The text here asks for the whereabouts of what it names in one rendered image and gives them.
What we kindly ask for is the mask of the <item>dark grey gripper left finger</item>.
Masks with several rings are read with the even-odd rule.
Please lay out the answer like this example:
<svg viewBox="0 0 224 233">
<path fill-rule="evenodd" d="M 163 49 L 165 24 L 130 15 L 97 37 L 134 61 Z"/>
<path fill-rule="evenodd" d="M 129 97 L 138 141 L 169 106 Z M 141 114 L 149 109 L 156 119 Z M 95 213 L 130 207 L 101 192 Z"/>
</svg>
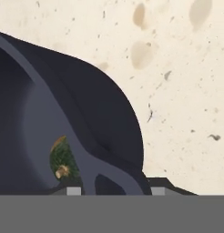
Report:
<svg viewBox="0 0 224 233">
<path fill-rule="evenodd" d="M 59 196 L 81 196 L 82 185 L 76 182 L 60 183 L 58 186 L 51 188 L 49 194 Z"/>
</svg>

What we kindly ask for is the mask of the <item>dark green squash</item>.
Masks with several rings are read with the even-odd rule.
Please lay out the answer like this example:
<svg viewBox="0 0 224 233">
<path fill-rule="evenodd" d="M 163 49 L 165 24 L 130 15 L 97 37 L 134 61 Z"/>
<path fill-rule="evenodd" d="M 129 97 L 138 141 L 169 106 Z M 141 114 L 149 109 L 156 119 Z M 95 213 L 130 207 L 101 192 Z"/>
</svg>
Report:
<svg viewBox="0 0 224 233">
<path fill-rule="evenodd" d="M 51 147 L 49 163 L 58 181 L 79 182 L 81 180 L 79 168 L 66 136 L 61 136 Z"/>
</svg>

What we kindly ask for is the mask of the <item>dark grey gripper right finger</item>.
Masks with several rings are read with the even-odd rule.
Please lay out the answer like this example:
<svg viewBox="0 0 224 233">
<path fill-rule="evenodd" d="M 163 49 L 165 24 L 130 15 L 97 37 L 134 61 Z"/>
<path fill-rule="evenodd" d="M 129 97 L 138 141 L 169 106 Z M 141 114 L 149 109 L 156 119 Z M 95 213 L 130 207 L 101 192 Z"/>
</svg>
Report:
<svg viewBox="0 0 224 233">
<path fill-rule="evenodd" d="M 148 183 L 154 196 L 195 196 L 195 193 L 192 193 L 181 187 L 174 186 L 166 177 L 149 177 Z"/>
</svg>

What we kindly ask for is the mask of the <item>dark grey pot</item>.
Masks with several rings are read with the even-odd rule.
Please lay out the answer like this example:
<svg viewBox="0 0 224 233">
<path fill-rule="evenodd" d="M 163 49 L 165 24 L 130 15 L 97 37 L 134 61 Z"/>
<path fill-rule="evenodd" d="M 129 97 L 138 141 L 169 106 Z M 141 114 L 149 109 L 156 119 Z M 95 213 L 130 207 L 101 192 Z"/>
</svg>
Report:
<svg viewBox="0 0 224 233">
<path fill-rule="evenodd" d="M 0 195 L 50 195 L 61 136 L 85 195 L 148 195 L 144 147 L 126 95 L 88 62 L 0 33 Z"/>
</svg>

